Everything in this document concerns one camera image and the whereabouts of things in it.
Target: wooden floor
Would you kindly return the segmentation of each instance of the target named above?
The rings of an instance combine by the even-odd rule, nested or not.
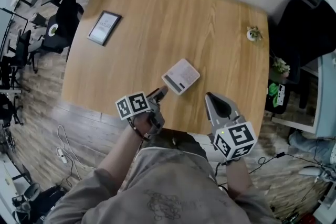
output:
[[[84,8],[87,1],[78,0]],[[26,17],[35,12],[50,17],[56,12],[56,8],[51,4],[41,7],[39,0],[33,8],[21,4],[16,11]],[[22,20],[17,19],[12,24],[10,39],[16,39],[22,23]],[[44,32],[45,28],[33,30],[33,40]],[[65,128],[73,151],[80,161],[88,166],[97,166],[101,162],[124,128],[123,123],[114,117],[61,101],[66,53],[67,50],[61,55],[49,53],[37,57],[37,74],[34,74],[31,66],[24,69],[21,79],[24,87],[29,90],[23,91],[19,101],[24,106],[22,114],[19,114],[24,125],[14,125],[13,122],[10,127],[16,142],[16,152],[11,154],[13,160],[18,167],[21,164],[25,165],[33,180],[40,183],[43,189],[60,183],[70,173],[71,163],[64,165],[56,156],[56,147],[61,146],[61,141],[57,137],[57,128],[60,124]],[[291,96],[291,103],[297,100],[297,96]],[[312,160],[311,155],[288,146],[288,131],[287,127],[272,123],[270,113],[265,112],[258,144],[245,158],[249,169],[259,166],[257,161],[260,157],[269,159],[280,152]],[[60,136],[65,142],[62,130]],[[299,213],[310,211],[322,197],[327,184],[318,182],[307,194],[306,199],[302,200],[314,181],[313,177],[298,175],[298,171],[307,165],[308,163],[302,160],[284,156],[272,160],[251,175],[256,186],[264,192],[269,204],[275,207],[275,215],[278,218],[282,219],[293,211]],[[88,168],[77,166],[81,177],[90,172]],[[72,172],[69,180],[74,184],[78,178],[75,171]],[[219,169],[218,182],[226,182],[225,167]]]

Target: power strip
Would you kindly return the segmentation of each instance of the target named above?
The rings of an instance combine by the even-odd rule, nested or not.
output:
[[[68,160],[67,160],[67,158],[65,157],[64,152],[63,152],[63,150],[62,150],[61,148],[58,148],[58,149],[57,149],[57,156],[58,156],[59,158],[61,158],[61,160],[62,160],[62,162],[63,162],[64,164],[67,164],[67,163],[68,163]]]

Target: hand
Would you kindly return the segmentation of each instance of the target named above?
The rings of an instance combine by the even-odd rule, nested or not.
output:
[[[149,132],[152,127],[148,117],[149,114],[146,112],[135,116],[134,126],[140,131],[142,135],[145,135],[147,132]]]

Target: picture frame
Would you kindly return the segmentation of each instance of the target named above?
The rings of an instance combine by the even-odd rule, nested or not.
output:
[[[104,46],[105,42],[121,20],[121,15],[103,10],[87,38]]]

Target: small potted plant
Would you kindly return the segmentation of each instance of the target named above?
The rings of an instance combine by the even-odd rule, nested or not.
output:
[[[279,73],[283,78],[287,78],[289,76],[290,67],[289,65],[282,60],[281,58],[274,57],[273,62],[274,70]]]
[[[253,42],[257,42],[263,39],[263,36],[261,35],[260,30],[258,29],[258,26],[248,26],[246,36],[248,40]]]

